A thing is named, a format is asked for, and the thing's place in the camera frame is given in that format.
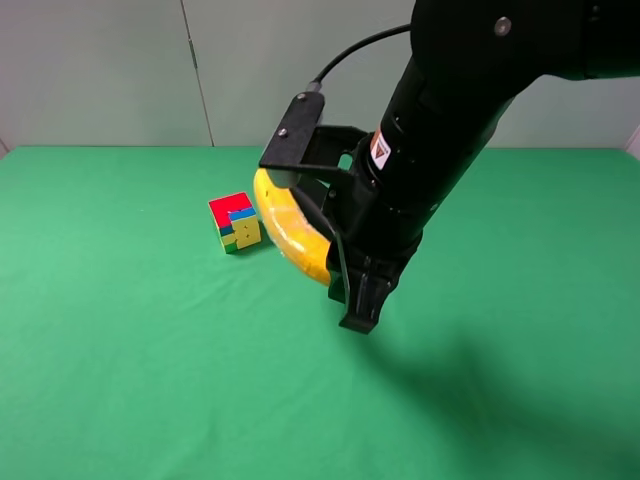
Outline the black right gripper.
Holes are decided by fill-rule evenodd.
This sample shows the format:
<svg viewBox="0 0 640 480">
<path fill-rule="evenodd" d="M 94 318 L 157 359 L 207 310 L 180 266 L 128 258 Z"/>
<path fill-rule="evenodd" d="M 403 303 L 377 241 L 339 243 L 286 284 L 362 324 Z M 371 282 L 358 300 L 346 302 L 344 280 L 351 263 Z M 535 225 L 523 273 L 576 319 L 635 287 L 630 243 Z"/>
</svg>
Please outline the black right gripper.
<svg viewBox="0 0 640 480">
<path fill-rule="evenodd" d="M 344 305 L 339 326 L 369 334 L 422 234 L 415 209 L 389 197 L 373 160 L 378 149 L 391 157 L 375 131 L 351 151 L 353 163 L 334 178 L 322 206 L 333 228 L 326 266 L 328 297 Z"/>
</svg>

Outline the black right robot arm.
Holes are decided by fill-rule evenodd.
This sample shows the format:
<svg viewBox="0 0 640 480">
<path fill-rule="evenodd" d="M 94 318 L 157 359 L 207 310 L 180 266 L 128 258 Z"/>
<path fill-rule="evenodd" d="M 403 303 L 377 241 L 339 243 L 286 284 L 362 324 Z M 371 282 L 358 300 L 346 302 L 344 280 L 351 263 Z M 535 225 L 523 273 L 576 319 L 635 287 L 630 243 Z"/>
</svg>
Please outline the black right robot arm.
<svg viewBox="0 0 640 480">
<path fill-rule="evenodd" d="M 542 76 L 584 81 L 639 72 L 635 1 L 419 1 L 411 58 L 376 131 L 330 185 L 329 295 L 359 333 L 382 306 L 426 223 Z"/>
</svg>

